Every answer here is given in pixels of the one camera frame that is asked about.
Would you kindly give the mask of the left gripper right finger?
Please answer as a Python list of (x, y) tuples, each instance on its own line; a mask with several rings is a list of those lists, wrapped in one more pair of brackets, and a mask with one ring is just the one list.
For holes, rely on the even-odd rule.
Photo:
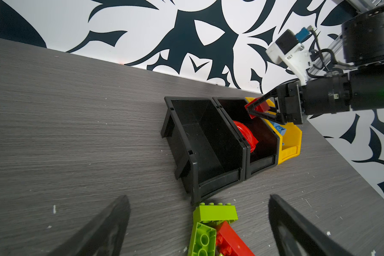
[(281, 256), (350, 256), (277, 194), (270, 195), (268, 215)]

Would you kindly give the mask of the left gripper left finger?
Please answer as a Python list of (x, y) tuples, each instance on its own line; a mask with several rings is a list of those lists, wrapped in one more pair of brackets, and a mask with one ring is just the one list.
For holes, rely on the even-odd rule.
[(50, 256), (119, 256), (129, 224), (131, 208), (126, 195), (119, 196)]

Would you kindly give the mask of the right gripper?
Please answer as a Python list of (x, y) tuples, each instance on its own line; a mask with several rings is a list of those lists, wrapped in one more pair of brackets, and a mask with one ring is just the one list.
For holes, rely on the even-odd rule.
[[(351, 83), (346, 74), (310, 80), (306, 85), (293, 80), (258, 97), (248, 107), (248, 114), (251, 118), (264, 118), (280, 125), (303, 124), (309, 115), (350, 111), (351, 97)], [(254, 108), (264, 101), (268, 102), (271, 109), (266, 113), (255, 111)]]

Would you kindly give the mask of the red small square brick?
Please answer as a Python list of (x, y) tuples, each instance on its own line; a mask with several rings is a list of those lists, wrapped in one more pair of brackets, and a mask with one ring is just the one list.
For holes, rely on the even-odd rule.
[[(248, 107), (252, 104), (253, 101), (258, 100), (259, 98), (253, 98), (253, 97), (245, 97), (247, 104), (245, 105), (245, 109), (247, 112), (249, 112)], [(254, 110), (256, 112), (265, 113), (271, 109), (270, 105), (267, 101), (264, 101), (259, 106), (255, 107)]]

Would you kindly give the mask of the red arch brick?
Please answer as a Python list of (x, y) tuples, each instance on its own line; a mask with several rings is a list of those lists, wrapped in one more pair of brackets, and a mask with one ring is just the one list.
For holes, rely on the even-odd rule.
[(246, 125), (238, 121), (233, 121), (233, 123), (236, 125), (236, 127), (238, 128), (238, 130), (240, 131), (244, 139), (248, 142), (250, 146), (250, 153), (253, 153), (259, 141)]

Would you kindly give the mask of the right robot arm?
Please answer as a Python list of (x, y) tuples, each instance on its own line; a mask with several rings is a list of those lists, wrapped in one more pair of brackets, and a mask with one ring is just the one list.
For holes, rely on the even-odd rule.
[(344, 22), (341, 30), (345, 61), (334, 62), (341, 74), (309, 72), (313, 63), (303, 40), (315, 33), (312, 27), (297, 34), (285, 31), (272, 43), (267, 55), (276, 64), (285, 63), (296, 79), (248, 103), (250, 117), (302, 124), (306, 115), (384, 108), (384, 5)]

